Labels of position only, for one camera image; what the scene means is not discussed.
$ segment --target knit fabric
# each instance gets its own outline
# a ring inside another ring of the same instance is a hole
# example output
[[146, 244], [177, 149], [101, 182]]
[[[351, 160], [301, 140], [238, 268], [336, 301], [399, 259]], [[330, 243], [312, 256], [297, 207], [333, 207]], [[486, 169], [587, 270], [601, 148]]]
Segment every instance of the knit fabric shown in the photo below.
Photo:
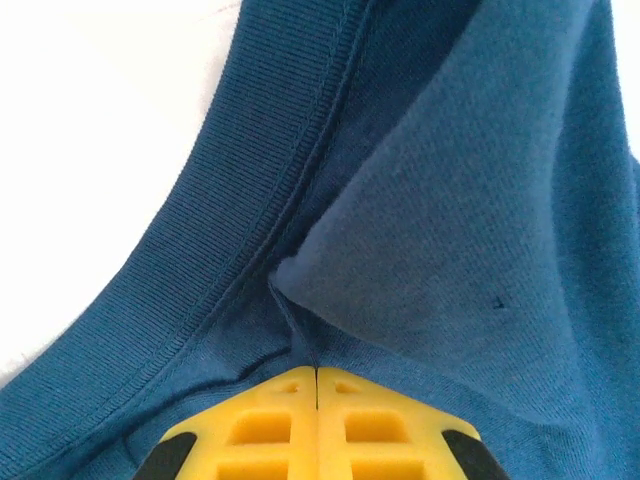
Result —
[[0, 479], [128, 479], [305, 349], [513, 479], [635, 479], [639, 181], [606, 1], [245, 0], [166, 204], [0, 391]]

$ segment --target stitching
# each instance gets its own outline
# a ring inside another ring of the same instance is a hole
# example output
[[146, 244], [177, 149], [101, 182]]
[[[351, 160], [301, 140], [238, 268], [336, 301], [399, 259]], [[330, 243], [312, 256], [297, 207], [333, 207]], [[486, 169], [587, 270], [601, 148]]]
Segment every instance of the stitching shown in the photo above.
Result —
[[[346, 17], [347, 13], [348, 13], [348, 4], [351, 2], [351, 0], [345, 0], [345, 3], [343, 4], [343, 16]], [[364, 14], [363, 14], [363, 18], [365, 19], [365, 23], [366, 20], [369, 19], [370, 13], [373, 10], [373, 6], [376, 5], [377, 2], [376, 0], [372, 0], [369, 2], [369, 4], [367, 5], [367, 7], [365, 8]], [[365, 44], [363, 45], [364, 48], [368, 48], [370, 46], [370, 42], [369, 42], [369, 38], [367, 37], [365, 39]], [[364, 61], [362, 59], [359, 59], [358, 64], [357, 64], [357, 68], [354, 71], [354, 77], [356, 78], [355, 75], [359, 74], [362, 66], [364, 64]], [[349, 91], [347, 92], [347, 98], [345, 101], [345, 107], [348, 104], [349, 98], [350, 96], [352, 96], [352, 89], [349, 89]], [[336, 123], [336, 126], [341, 125], [341, 121], [342, 121], [343, 115], [339, 116], [338, 122]], [[316, 167], [316, 171], [314, 172], [310, 182], [309, 182], [309, 186], [305, 189], [304, 195], [299, 203], [300, 206], [302, 206], [303, 204], [305, 204], [308, 199], [309, 196], [311, 195], [311, 191], [313, 190], [313, 186], [315, 184], [317, 184], [318, 182], [318, 178], [320, 177], [320, 173], [322, 172], [323, 167], [327, 164], [328, 162], [328, 158], [329, 155], [324, 155], [323, 159], [320, 161], [320, 163], [318, 164], [318, 166]], [[257, 278], [263, 273], [264, 271], [264, 267], [267, 263], [270, 263], [274, 256], [275, 256], [275, 252], [277, 251], [278, 247], [281, 246], [282, 244], [287, 242], [287, 236], [288, 234], [291, 232], [291, 229], [293, 228], [293, 225], [296, 223], [296, 221], [300, 218], [300, 216], [302, 215], [302, 208], [298, 208], [296, 210], [296, 212], [289, 218], [289, 220], [287, 221], [287, 224], [285, 225], [284, 229], [282, 230], [282, 233], [279, 235], [280, 239], [278, 240], [278, 242], [273, 246], [273, 248], [271, 249], [271, 251], [262, 259], [262, 261], [260, 261], [260, 263], [253, 269], [253, 273], [243, 282], [242, 286], [240, 287], [240, 289], [238, 290], [238, 293], [235, 295], [234, 300], [232, 300], [226, 307], [224, 307], [220, 313], [219, 313], [219, 317], [222, 318], [224, 315], [226, 315], [226, 313], [231, 310], [232, 308], [235, 307], [235, 305], [243, 298], [244, 293], [246, 292], [246, 290], [249, 288], [249, 286], [253, 285], [253, 283], [257, 280]], [[215, 307], [207, 314], [207, 316], [211, 315], [213, 313], [213, 310], [215, 310]], [[182, 359], [178, 366], [181, 366], [184, 362], [186, 361], [186, 359]]]
[[[376, 22], [378, 20], [377, 18], [377, 12], [375, 7], [379, 5], [380, 2], [377, 2], [376, 0], [372, 0], [372, 5], [371, 5], [371, 19], [370, 19], [370, 23], [371, 25], [369, 26], [369, 28], [367, 28], [367, 30], [369, 30], [369, 33], [371, 33], [373, 30], [375, 30], [375, 26], [376, 26]], [[356, 68], [353, 72], [353, 80], [352, 80], [352, 84], [349, 87], [349, 90], [347, 92], [347, 98], [345, 99], [345, 103], [344, 103], [344, 107], [343, 107], [343, 111], [344, 110], [348, 110], [349, 106], [351, 105], [351, 102], [353, 102], [353, 95], [354, 95], [354, 91], [355, 91], [355, 86], [358, 84], [358, 81], [360, 80], [360, 75], [362, 73], [362, 69], [364, 67], [365, 61], [367, 60], [367, 56], [369, 55], [370, 52], [370, 47], [371, 47], [371, 35], [365, 35], [363, 44], [362, 44], [362, 52], [358, 58], [358, 63], [356, 65]], [[335, 126], [335, 131], [339, 131], [340, 127], [342, 126], [342, 124], [344, 123], [344, 115], [340, 115], [338, 118], [338, 121], [336, 122], [336, 126]], [[336, 140], [337, 137], [336, 135], [332, 135], [331, 137], [331, 141], [329, 142], [329, 145], [327, 146], [327, 152], [325, 153], [325, 160], [322, 162], [322, 165], [319, 167], [319, 170], [322, 169], [322, 167], [326, 166], [327, 163], [327, 159], [328, 157], [331, 156], [331, 154], [333, 153], [333, 149], [335, 148], [336, 145]], [[314, 175], [314, 179], [313, 180], [317, 180], [318, 175]]]
[[[342, 12], [341, 12], [341, 18], [340, 21], [334, 31], [334, 35], [332, 37], [332, 42], [331, 42], [331, 47], [329, 49], [329, 57], [327, 59], [327, 63], [325, 65], [325, 68], [323, 70], [323, 77], [322, 77], [322, 81], [320, 82], [320, 84], [318, 85], [315, 95], [314, 95], [314, 101], [313, 103], [310, 105], [308, 113], [304, 119], [303, 122], [301, 122], [301, 125], [298, 128], [298, 131], [296, 132], [296, 137], [295, 140], [292, 144], [292, 148], [291, 148], [291, 152], [293, 155], [295, 155], [295, 153], [298, 150], [298, 147], [300, 145], [300, 142], [302, 141], [302, 137], [304, 136], [304, 134], [307, 132], [309, 125], [311, 123], [311, 119], [313, 117], [313, 114], [315, 113], [315, 111], [317, 110], [317, 106], [318, 103], [320, 101], [320, 97], [322, 95], [322, 91], [324, 90], [324, 87], [326, 85], [327, 82], [327, 77], [328, 77], [328, 73], [331, 70], [331, 67], [334, 63], [335, 60], [335, 54], [337, 51], [337, 47], [339, 44], [339, 40], [340, 37], [342, 35], [342, 31], [344, 30], [344, 26], [346, 24], [346, 20], [347, 20], [347, 15], [349, 13], [349, 9], [351, 6], [351, 2], [352, 0], [344, 0], [343, 5], [342, 5]], [[226, 273], [227, 269], [229, 268], [229, 265], [235, 261], [238, 256], [239, 253], [242, 251], [242, 249], [246, 246], [247, 244], [247, 240], [250, 236], [250, 233], [253, 232], [255, 230], [255, 226], [256, 224], [259, 222], [259, 220], [263, 217], [265, 210], [267, 209], [271, 198], [273, 197], [273, 194], [275, 193], [275, 191], [277, 190], [277, 187], [281, 184], [282, 182], [282, 178], [284, 177], [286, 170], [288, 169], [288, 167], [291, 165], [291, 163], [293, 162], [293, 158], [289, 159], [289, 162], [286, 164], [286, 167], [281, 169], [280, 171], [280, 175], [277, 178], [277, 181], [275, 183], [275, 186], [271, 189], [270, 195], [269, 197], [265, 200], [265, 202], [263, 203], [263, 207], [260, 210], [260, 212], [256, 215], [254, 215], [254, 220], [252, 221], [252, 223], [250, 224], [250, 226], [247, 228], [246, 233], [245, 233], [245, 237], [243, 238], [242, 242], [239, 244], [238, 248], [236, 249], [236, 251], [234, 252], [234, 254], [230, 257], [231, 259], [228, 260], [223, 269], [220, 271], [220, 273], [214, 278], [214, 280], [209, 284], [209, 286], [205, 289], [205, 291], [203, 292], [203, 294], [201, 294], [198, 299], [189, 307], [187, 314], [184, 316], [184, 323], [186, 323], [189, 319], [192, 318], [193, 313], [194, 313], [194, 309], [202, 303], [202, 301], [209, 295], [209, 293], [211, 292], [211, 290], [218, 284], [219, 279]], [[326, 163], [326, 157], [325, 159], [321, 162], [321, 165]], [[312, 184], [315, 182], [315, 179], [318, 176], [318, 171], [316, 171], [313, 175], [312, 178]], [[305, 195], [303, 197], [303, 199], [307, 199], [308, 198], [308, 190], [307, 192], [305, 192]], [[300, 212], [296, 212], [292, 218], [289, 219], [289, 221], [287, 222], [287, 225], [285, 227], [285, 230], [283, 232], [282, 237], [285, 236], [286, 233], [288, 233], [291, 229], [291, 225], [294, 223], [294, 220], [299, 218]], [[264, 265], [267, 263], [267, 261], [270, 261], [273, 258], [273, 250], [275, 250], [275, 247], [277, 247], [278, 245], [282, 244], [282, 238], [280, 241], [278, 241], [278, 243], [274, 246], [274, 248], [272, 249], [272, 252], [269, 253], [266, 258], [264, 258], [259, 266], [254, 270], [253, 274], [251, 274], [244, 282], [243, 282], [243, 286], [241, 287], [240, 291], [238, 292], [238, 294], [236, 294], [235, 299], [230, 302], [226, 307], [223, 307], [223, 309], [220, 311], [220, 317], [223, 317], [224, 315], [226, 315], [226, 313], [232, 308], [234, 307], [238, 301], [243, 297], [244, 292], [246, 291], [247, 287], [252, 284], [252, 282], [255, 280], [255, 278], [261, 273], [261, 271], [264, 269]], [[196, 329], [194, 329], [191, 333], [190, 333], [190, 337], [193, 336], [195, 333], [197, 333], [199, 330], [201, 330], [202, 328], [204, 328], [204, 325], [206, 324], [206, 319], [207, 317], [211, 316], [211, 314], [215, 311], [217, 304], [204, 316], [205, 321], [203, 321], [203, 323], [199, 326], [196, 327]], [[178, 334], [182, 331], [182, 328], [178, 328], [176, 330], [174, 330], [174, 332], [168, 336], [168, 339], [165, 340], [165, 342], [162, 343], [162, 345], [160, 347], [158, 347], [155, 351], [154, 351], [154, 356], [158, 353], [161, 352], [162, 350], [165, 349], [165, 347], [171, 343], [172, 341], [175, 340], [175, 338], [178, 336]], [[175, 372], [177, 369], [179, 369], [187, 360], [187, 354], [190, 353], [193, 350], [194, 346], [188, 346], [183, 345], [182, 348], [180, 348], [179, 350], [183, 350], [185, 355], [182, 356], [182, 358], [179, 360], [179, 362], [177, 364], [175, 364], [173, 367], [171, 367], [170, 369], [168, 369], [166, 372], [161, 373], [158, 372], [156, 375], [153, 375], [153, 377], [160, 377], [159, 379], [165, 379], [167, 378], [169, 375], [171, 375], [173, 372]], [[116, 390], [110, 397], [109, 399], [107, 399], [105, 402], [103, 402], [101, 405], [97, 406], [95, 408], [95, 410], [99, 410], [101, 408], [104, 408], [104, 406], [106, 404], [108, 404], [114, 397], [116, 397], [118, 394], [120, 394], [125, 388], [127, 388], [130, 383], [132, 382], [132, 379], [135, 379], [139, 373], [144, 370], [150, 363], [152, 363], [153, 360], [150, 360], [148, 362], [146, 362], [144, 365], [142, 365], [140, 368], [138, 368], [133, 374], [131, 374], [131, 376], [129, 377], [129, 379], [127, 381], [124, 382], [124, 384], [118, 389]], [[103, 419], [101, 421], [99, 421], [94, 427], [93, 430], [97, 429], [100, 425], [102, 425], [103, 423], [105, 423], [107, 421], [107, 419], [113, 415], [113, 413], [117, 410], [120, 410], [122, 408], [124, 408], [125, 406], [130, 406], [130, 407], [136, 407], [138, 405], [140, 405], [140, 403], [143, 403], [145, 400], [147, 400], [151, 395], [153, 394], [153, 391], [151, 389], [149, 389], [149, 391], [143, 395], [138, 401], [134, 401], [133, 403], [131, 399], [129, 399], [128, 401], [123, 402], [122, 404], [118, 405], [117, 407], [111, 409], [108, 413], [106, 413], [106, 415], [104, 415]], [[71, 432], [74, 429], [81, 429], [81, 425], [82, 422], [84, 422], [91, 414], [93, 413], [90, 412], [86, 415], [84, 415], [79, 421], [78, 423], [76, 423], [76, 425], [74, 427], [71, 427], [67, 430], [64, 430], [58, 434], [56, 434], [55, 436], [53, 436], [52, 438], [48, 439], [47, 442], [54, 442], [58, 439], [60, 439], [61, 437], [63, 437], [64, 435], [69, 434], [69, 432]], [[80, 436], [82, 434], [79, 433], [77, 435], [78, 438], [75, 439], [75, 441], [73, 442], [73, 444], [76, 444], [77, 442], [80, 441]], [[50, 455], [46, 456], [45, 458], [43, 458], [41, 461], [39, 461], [38, 463], [32, 465], [31, 467], [27, 467], [27, 469], [24, 471], [24, 473], [22, 474], [22, 476], [24, 475], [28, 475], [29, 471], [32, 471], [33, 469], [35, 469], [36, 467], [38, 467], [39, 465], [43, 465], [44, 463], [46, 463], [47, 461], [51, 460], [52, 458], [60, 455], [65, 448], [60, 448], [58, 449], [56, 452], [51, 453]]]
[[291, 328], [292, 335], [298, 336], [298, 338], [302, 340], [304, 348], [307, 350], [307, 355], [311, 359], [311, 364], [313, 365], [313, 368], [317, 370], [318, 367], [320, 366], [318, 363], [318, 357], [316, 356], [316, 353], [313, 350], [313, 347], [309, 343], [307, 336], [302, 331], [300, 324], [296, 321], [296, 318], [294, 317], [293, 312], [291, 312], [291, 309], [287, 305], [286, 297], [276, 289], [275, 285], [271, 280], [269, 280], [267, 283], [269, 285], [269, 292], [271, 292], [271, 296], [276, 301], [276, 305], [280, 309], [280, 313], [282, 313], [285, 320], [287, 321], [287, 324], [289, 325], [289, 328]]

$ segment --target clothing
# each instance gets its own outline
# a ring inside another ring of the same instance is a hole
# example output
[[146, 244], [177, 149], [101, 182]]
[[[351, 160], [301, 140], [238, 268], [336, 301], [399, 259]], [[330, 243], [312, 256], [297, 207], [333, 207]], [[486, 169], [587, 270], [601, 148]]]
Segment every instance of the clothing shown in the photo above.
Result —
[[608, 2], [245, 0], [166, 204], [0, 391], [0, 479], [130, 478], [308, 362], [269, 281], [512, 478], [636, 478], [639, 180]]

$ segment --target garment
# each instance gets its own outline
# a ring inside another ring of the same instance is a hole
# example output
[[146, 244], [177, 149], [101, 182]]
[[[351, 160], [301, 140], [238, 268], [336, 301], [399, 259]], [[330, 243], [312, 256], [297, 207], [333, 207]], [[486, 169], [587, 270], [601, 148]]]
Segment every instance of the garment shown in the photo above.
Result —
[[0, 391], [0, 479], [130, 478], [307, 362], [269, 282], [513, 479], [636, 478], [639, 180], [606, 1], [245, 0], [165, 205]]

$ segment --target shirt neckline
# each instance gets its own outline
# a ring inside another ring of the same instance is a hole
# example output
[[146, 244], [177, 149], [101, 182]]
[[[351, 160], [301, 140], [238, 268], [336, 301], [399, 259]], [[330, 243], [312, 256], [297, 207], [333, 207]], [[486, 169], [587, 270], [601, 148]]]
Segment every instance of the shirt neckline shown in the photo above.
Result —
[[28, 475], [143, 401], [194, 333], [268, 267], [321, 162], [367, 3], [243, 2], [167, 201], [91, 306], [0, 391], [0, 478]]

